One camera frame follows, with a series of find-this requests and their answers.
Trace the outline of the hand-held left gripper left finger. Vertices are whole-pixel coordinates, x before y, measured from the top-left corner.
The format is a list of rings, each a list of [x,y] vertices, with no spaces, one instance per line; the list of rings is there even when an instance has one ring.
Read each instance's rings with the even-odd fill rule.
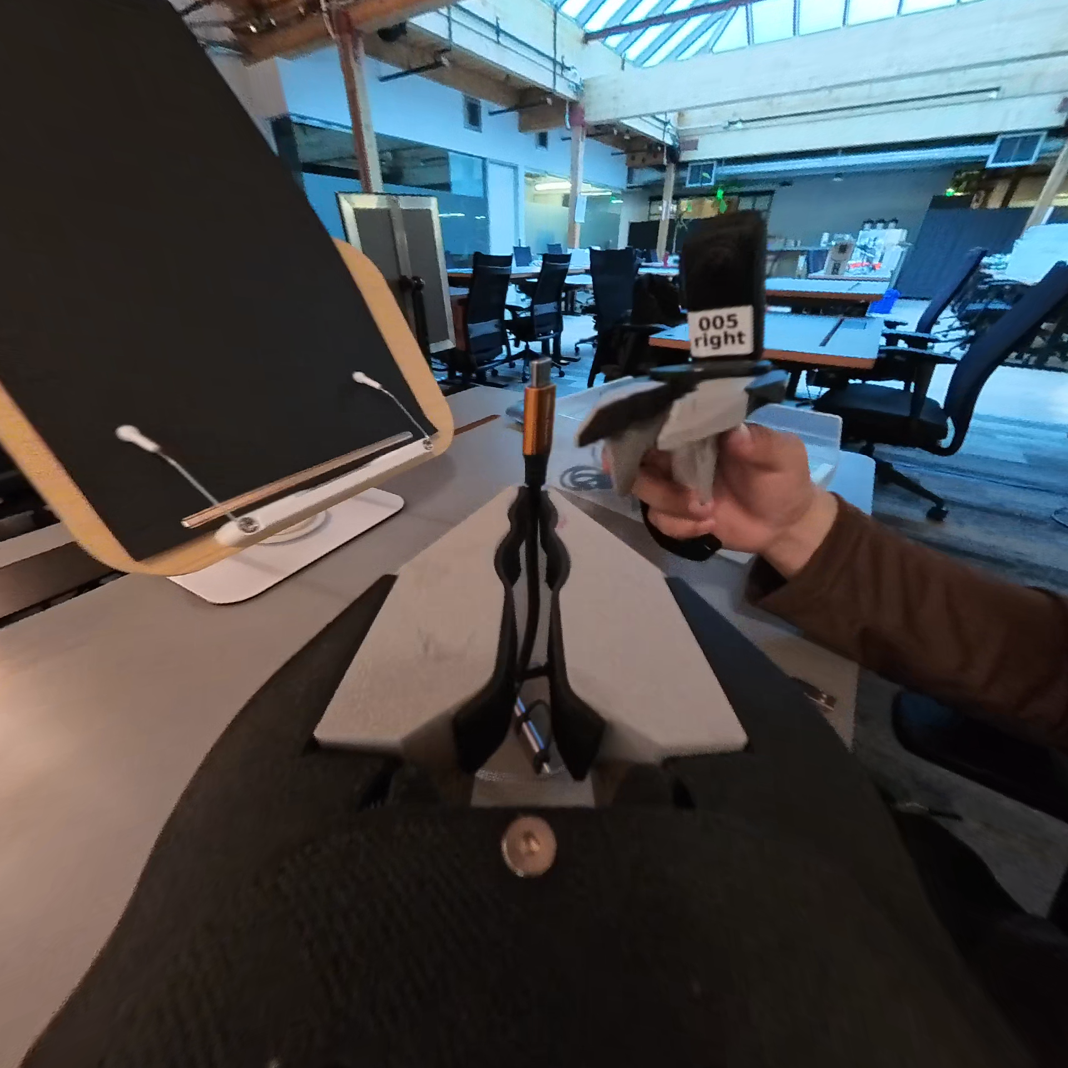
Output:
[[[511,728],[525,501],[511,487],[397,572],[317,724],[321,747],[478,770]]]

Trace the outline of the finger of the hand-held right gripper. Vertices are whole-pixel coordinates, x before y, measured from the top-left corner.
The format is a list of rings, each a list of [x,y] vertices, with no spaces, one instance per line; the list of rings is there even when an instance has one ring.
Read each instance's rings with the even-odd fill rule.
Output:
[[[743,423],[749,412],[745,384],[700,387],[700,441],[713,440]]]
[[[710,438],[710,407],[700,392],[690,392],[675,400],[658,434],[658,447],[675,453],[695,447]]]

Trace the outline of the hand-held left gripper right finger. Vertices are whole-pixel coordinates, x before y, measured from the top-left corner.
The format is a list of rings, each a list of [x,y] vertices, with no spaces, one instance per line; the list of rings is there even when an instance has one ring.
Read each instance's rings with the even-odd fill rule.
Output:
[[[666,577],[561,492],[541,496],[552,736],[576,780],[601,765],[749,742]]]

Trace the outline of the clear plastic bin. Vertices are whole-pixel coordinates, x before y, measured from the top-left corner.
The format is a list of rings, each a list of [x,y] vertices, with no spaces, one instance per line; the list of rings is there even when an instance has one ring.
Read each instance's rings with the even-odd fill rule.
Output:
[[[630,516],[634,508],[615,492],[610,476],[602,469],[601,443],[578,447],[576,439],[581,424],[594,408],[612,394],[625,390],[630,381],[625,378],[617,382],[595,384],[557,400],[554,444],[547,478],[553,488],[585,496],[626,516]],[[807,450],[812,481],[821,487],[833,484],[841,464],[839,419],[789,405],[766,405],[750,414],[747,421],[799,438]]]

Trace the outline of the black cable orange plug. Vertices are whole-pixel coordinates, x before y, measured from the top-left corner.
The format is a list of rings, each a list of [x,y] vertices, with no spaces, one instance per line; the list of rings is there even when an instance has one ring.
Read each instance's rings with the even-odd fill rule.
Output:
[[[504,621],[512,639],[505,655],[511,671],[511,731],[530,763],[533,782],[554,778],[554,682],[551,642],[552,536],[555,518],[547,493],[553,442],[555,387],[548,358],[536,359],[527,375],[522,402],[523,481],[511,512],[511,532],[502,546],[505,563]]]

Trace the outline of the person's right forearm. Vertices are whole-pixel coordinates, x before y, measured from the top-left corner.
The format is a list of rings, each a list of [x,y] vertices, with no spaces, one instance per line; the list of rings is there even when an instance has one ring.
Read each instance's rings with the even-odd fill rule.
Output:
[[[808,563],[764,557],[751,604],[891,684],[1067,749],[1067,604],[909,541],[836,496]]]

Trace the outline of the person's right hand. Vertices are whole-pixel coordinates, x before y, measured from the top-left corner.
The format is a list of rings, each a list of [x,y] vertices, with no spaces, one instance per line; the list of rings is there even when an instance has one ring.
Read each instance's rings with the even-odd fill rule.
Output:
[[[808,475],[799,438],[743,424],[721,434],[708,500],[679,483],[665,452],[643,458],[634,494],[657,531],[676,541],[714,538],[760,557],[782,578],[800,574],[827,540],[839,500]]]

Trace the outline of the grey office desk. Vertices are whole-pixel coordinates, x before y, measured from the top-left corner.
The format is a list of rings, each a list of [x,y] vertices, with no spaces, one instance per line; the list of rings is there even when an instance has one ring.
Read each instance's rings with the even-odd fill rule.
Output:
[[[740,343],[727,329],[709,328],[692,335],[691,324],[655,333],[656,354],[698,359],[736,358]],[[867,317],[814,316],[768,312],[764,325],[764,358],[805,368],[871,370],[884,344],[880,320]]]

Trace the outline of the black office chair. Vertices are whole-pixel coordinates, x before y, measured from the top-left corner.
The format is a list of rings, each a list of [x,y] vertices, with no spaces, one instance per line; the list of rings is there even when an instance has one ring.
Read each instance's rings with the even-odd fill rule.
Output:
[[[630,326],[640,260],[633,248],[591,249],[594,296],[594,354],[587,386],[619,364],[621,339]]]
[[[454,305],[456,354],[451,370],[464,384],[485,383],[487,375],[496,376],[512,361],[506,326],[512,266],[509,255],[473,253],[470,284]]]
[[[527,380],[527,366],[534,359],[531,348],[534,343],[541,346],[544,357],[552,360],[557,374],[564,374],[564,290],[570,260],[569,253],[546,253],[541,257],[541,268],[534,280],[527,307],[505,307],[508,314],[505,327],[516,343],[523,346],[519,354],[519,358],[525,363],[523,380]]]

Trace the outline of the blue office chair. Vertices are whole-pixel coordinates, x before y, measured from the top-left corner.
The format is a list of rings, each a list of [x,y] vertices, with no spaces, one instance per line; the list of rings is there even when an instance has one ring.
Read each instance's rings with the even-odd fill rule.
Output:
[[[988,250],[984,247],[968,250],[963,260],[956,263],[943,282],[937,286],[934,296],[928,301],[914,328],[906,329],[904,321],[888,319],[883,329],[883,347],[929,349],[941,343],[943,339],[934,330],[939,318],[954,299],[965,289],[965,284],[980,268],[981,260],[987,253]]]
[[[1067,265],[1056,263],[959,360],[898,348],[912,370],[908,388],[855,382],[830,389],[813,410],[841,419],[841,443],[874,457],[874,447],[912,447],[938,457],[962,446],[981,388],[1009,355],[1038,335],[1067,298]]]

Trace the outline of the black tripod stand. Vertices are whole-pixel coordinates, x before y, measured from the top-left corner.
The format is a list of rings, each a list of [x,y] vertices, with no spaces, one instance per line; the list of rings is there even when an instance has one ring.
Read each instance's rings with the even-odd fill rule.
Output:
[[[405,307],[414,337],[421,354],[428,365],[433,366],[431,334],[426,313],[425,284],[420,274],[400,274],[399,288],[405,298]]]

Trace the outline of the grey partition panel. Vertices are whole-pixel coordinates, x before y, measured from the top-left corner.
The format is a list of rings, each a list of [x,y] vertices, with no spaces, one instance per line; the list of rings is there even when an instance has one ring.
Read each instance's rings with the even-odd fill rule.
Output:
[[[339,192],[335,198],[345,239],[383,274],[410,328],[400,274],[424,280],[433,357],[454,350],[455,317],[437,198],[361,192]]]

